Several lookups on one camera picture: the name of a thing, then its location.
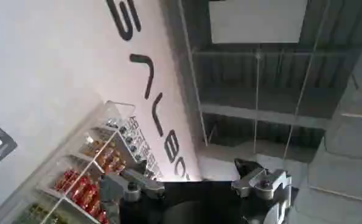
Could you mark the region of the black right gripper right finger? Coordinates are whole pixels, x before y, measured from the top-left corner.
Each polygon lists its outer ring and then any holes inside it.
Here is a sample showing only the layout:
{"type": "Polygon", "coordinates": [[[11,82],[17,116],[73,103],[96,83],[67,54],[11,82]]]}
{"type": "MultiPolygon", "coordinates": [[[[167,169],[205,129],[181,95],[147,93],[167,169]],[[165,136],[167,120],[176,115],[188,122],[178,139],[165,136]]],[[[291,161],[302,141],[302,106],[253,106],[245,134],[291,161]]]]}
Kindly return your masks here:
{"type": "Polygon", "coordinates": [[[283,169],[270,171],[255,161],[234,160],[240,178],[231,189],[241,198],[245,223],[284,224],[291,208],[292,176],[283,169]]]}

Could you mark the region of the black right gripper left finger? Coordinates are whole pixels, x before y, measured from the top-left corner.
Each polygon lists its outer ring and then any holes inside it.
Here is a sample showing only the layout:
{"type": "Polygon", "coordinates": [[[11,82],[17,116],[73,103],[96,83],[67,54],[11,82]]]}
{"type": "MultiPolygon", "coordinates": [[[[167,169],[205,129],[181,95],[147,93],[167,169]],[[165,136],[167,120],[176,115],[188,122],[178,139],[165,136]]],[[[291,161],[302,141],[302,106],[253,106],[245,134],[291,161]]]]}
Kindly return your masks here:
{"type": "Polygon", "coordinates": [[[111,210],[118,206],[121,200],[138,202],[142,193],[149,198],[159,199],[164,195],[164,183],[154,180],[150,175],[153,172],[148,168],[147,161],[143,160],[135,165],[127,166],[119,173],[109,172],[102,175],[99,181],[99,196],[101,206],[111,210]]]}

